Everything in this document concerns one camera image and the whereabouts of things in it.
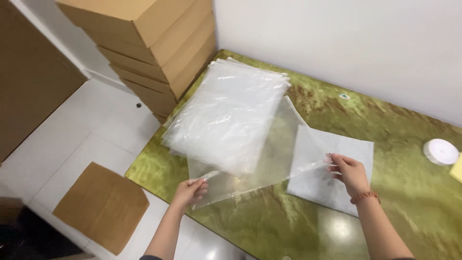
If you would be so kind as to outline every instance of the white tape roll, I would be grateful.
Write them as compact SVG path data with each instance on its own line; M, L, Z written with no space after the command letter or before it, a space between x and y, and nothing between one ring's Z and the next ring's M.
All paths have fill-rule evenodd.
M432 139L424 145L424 154L438 165L455 164L459 159L459 150L443 139Z

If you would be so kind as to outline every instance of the green marble table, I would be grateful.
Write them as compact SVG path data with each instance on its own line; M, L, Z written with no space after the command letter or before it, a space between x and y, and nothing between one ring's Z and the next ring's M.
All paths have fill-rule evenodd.
M433 138L462 150L462 130L434 118L321 80L220 50L258 68L286 72L287 94L312 128L375 143L371 186L401 238L420 260L462 259L462 183L450 167L428 161ZM195 92L198 78L176 110ZM344 93L349 100L339 98ZM186 159L160 144L161 127L125 176L166 202L188 179ZM285 193L287 181L223 200L187 215L261 260L368 259L359 220Z

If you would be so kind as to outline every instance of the orange bracelet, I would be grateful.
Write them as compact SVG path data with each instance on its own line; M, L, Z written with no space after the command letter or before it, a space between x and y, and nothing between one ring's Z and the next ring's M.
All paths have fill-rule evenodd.
M380 198L378 197L377 193L375 192L364 192L364 193L361 193L359 195L356 195L354 196L353 198L350 199L350 202L351 204L356 204L356 202L358 202L358 200L362 199L362 198L366 198L366 197L376 197L378 199L378 203L379 204L382 204L382 202L380 201Z

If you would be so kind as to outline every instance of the white tile floor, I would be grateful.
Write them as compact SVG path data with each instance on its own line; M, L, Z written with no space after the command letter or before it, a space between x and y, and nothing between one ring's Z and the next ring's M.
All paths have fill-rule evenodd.
M160 124L140 100L89 80L5 160L0 182L76 245L101 260L136 260L149 244L168 205L150 202L124 250L114 256L52 215L53 209L92 161L124 175ZM181 222L175 260L240 260L245 254L188 216Z

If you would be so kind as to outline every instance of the round sticker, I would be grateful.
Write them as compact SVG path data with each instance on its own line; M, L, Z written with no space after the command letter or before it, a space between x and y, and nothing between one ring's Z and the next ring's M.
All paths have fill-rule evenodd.
M342 99L350 99L350 96L348 96L347 94L339 94L339 97Z

